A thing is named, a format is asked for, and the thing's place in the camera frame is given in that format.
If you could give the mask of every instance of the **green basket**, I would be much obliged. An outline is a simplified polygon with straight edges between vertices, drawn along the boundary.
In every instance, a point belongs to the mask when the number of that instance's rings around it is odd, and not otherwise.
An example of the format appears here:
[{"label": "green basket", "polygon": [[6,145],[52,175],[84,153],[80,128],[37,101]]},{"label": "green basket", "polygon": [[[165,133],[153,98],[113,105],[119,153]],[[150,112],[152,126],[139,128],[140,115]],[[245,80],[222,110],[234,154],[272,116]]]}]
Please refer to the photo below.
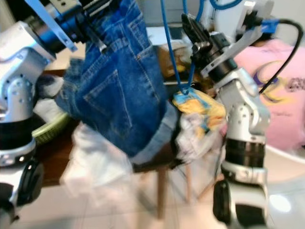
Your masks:
[{"label": "green basket", "polygon": [[58,114],[54,121],[46,123],[32,132],[37,145],[43,145],[54,139],[67,126],[71,118],[67,113]]}]

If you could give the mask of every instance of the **blue cable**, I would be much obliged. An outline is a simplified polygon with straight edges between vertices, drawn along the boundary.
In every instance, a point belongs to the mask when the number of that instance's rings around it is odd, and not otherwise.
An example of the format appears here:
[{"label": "blue cable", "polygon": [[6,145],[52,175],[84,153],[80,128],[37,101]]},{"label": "blue cable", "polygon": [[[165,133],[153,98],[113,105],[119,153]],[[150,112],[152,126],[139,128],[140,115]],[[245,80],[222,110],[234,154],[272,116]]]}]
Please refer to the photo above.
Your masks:
[{"label": "blue cable", "polygon": [[230,2],[225,5],[218,5],[215,0],[210,0],[211,5],[213,6],[214,9],[216,10],[227,10],[229,8],[232,8],[234,6],[237,6],[239,3],[241,3],[243,0],[235,0],[233,2]]},{"label": "blue cable", "polygon": [[[175,76],[176,76],[176,79],[177,79],[177,82],[178,82],[178,86],[180,88],[180,91],[183,94],[188,94],[188,88],[190,88],[190,86],[193,82],[193,75],[194,75],[194,72],[195,72],[195,64],[192,63],[192,65],[191,65],[188,84],[187,84],[186,89],[185,89],[181,85],[181,80],[180,80],[179,72],[178,72],[178,69],[177,69],[175,56],[174,56],[174,53],[173,53],[169,28],[168,28],[167,19],[166,19],[165,2],[164,2],[164,0],[160,0],[160,1],[161,1],[162,18],[163,18],[163,24],[164,24],[164,29],[165,29],[166,40],[167,40],[167,44],[168,44],[170,57],[171,57],[171,60],[172,60],[172,63],[173,63],[173,69],[174,69]],[[203,8],[204,8],[204,0],[200,0],[199,11],[198,11],[198,14],[197,14],[197,17],[196,17],[196,20],[198,20],[198,21],[200,20],[200,18],[202,16]],[[183,0],[183,11],[184,11],[184,13],[187,13],[186,0]]]}]

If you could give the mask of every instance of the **pink cloth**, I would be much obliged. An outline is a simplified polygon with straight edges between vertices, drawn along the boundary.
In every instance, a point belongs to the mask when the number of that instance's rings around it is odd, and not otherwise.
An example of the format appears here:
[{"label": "pink cloth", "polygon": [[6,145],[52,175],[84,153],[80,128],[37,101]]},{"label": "pink cloth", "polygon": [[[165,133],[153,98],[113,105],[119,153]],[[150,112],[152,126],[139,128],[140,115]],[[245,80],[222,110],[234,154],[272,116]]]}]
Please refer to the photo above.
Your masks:
[{"label": "pink cloth", "polygon": [[[262,88],[282,66],[292,47],[278,39],[262,47],[248,47],[235,61],[244,67]],[[271,112],[267,144],[281,150],[305,145],[305,48],[300,48],[278,80],[266,89],[261,100]]]}]

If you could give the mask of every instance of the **tile floor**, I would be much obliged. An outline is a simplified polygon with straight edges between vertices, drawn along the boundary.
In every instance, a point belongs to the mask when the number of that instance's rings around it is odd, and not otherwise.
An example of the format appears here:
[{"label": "tile floor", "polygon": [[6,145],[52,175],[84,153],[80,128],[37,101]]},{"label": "tile floor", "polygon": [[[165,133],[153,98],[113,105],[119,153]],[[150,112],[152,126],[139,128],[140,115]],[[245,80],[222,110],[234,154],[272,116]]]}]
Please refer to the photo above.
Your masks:
[{"label": "tile floor", "polygon": [[[213,158],[198,160],[192,166],[193,198],[185,200],[185,180],[181,171],[169,173],[165,219],[156,219],[156,174],[134,175],[136,187],[127,198],[104,201],[93,207],[87,197],[69,198],[62,187],[42,190],[38,200],[21,210],[12,229],[224,229],[212,213],[213,191],[200,202],[196,199],[211,175],[206,169]],[[305,177],[285,185],[270,186],[270,194],[280,194],[291,204],[289,212],[270,207],[270,223],[276,229],[303,229],[305,225]]]}]

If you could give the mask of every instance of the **jeans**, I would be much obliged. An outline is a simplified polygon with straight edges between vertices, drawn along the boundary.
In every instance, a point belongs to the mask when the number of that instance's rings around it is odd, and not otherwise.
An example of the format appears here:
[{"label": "jeans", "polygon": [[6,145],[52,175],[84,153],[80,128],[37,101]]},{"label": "jeans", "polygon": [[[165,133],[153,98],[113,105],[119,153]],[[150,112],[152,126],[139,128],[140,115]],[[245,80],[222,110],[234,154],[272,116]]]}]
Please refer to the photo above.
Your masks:
[{"label": "jeans", "polygon": [[71,60],[56,102],[143,163],[169,140],[176,121],[143,15],[135,0],[113,0],[92,27],[107,48],[86,43],[85,60]]}]

